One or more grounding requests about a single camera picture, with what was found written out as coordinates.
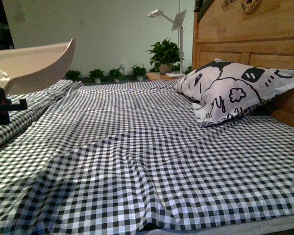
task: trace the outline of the bedside table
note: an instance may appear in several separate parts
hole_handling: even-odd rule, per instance
[[[168,81],[168,80],[176,79],[176,77],[168,77],[166,75],[160,75],[159,72],[148,72],[146,73],[146,76],[149,81],[157,81],[158,79]]]

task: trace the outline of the black clamp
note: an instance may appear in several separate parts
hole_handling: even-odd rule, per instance
[[[4,90],[0,88],[0,125],[10,123],[9,111],[25,109],[27,109],[26,99],[20,99],[20,104],[12,104],[11,100],[5,97]]]
[[[200,9],[202,8],[204,1],[203,0],[196,0],[195,1],[195,10],[194,12],[199,12]]]

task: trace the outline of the white curved object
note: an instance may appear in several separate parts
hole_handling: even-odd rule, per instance
[[[69,70],[74,51],[74,38],[67,43],[0,50],[0,70],[11,79],[3,87],[5,93],[31,93],[53,85]]]

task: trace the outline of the pillow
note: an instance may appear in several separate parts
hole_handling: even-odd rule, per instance
[[[220,59],[178,80],[176,90],[194,100],[200,126],[246,115],[294,88],[294,70],[265,69]]]

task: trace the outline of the green plant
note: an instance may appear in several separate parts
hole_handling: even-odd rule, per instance
[[[144,77],[147,72],[147,70],[144,67],[139,67],[137,65],[134,65],[134,67],[132,67],[132,69],[133,69],[133,75],[135,77]]]
[[[188,66],[185,71],[185,74],[189,74],[191,71],[192,71],[192,66]]]
[[[149,70],[149,72],[159,72],[159,68],[153,67]]]
[[[172,66],[173,72],[180,72],[180,63]]]
[[[66,79],[72,80],[73,82],[79,81],[80,80],[80,71],[78,70],[69,70],[65,74]]]
[[[102,71],[101,69],[92,70],[92,71],[89,71],[89,76],[92,79],[103,78],[104,77],[104,71]]]
[[[120,72],[120,69],[111,69],[108,73],[108,76],[118,80],[121,80],[123,78],[123,74]]]
[[[147,50],[150,54],[154,53],[150,59],[150,65],[155,64],[154,66],[156,68],[159,68],[161,64],[170,66],[170,63],[175,63],[180,60],[180,49],[176,43],[170,42],[170,39],[156,42],[151,47],[153,49]]]

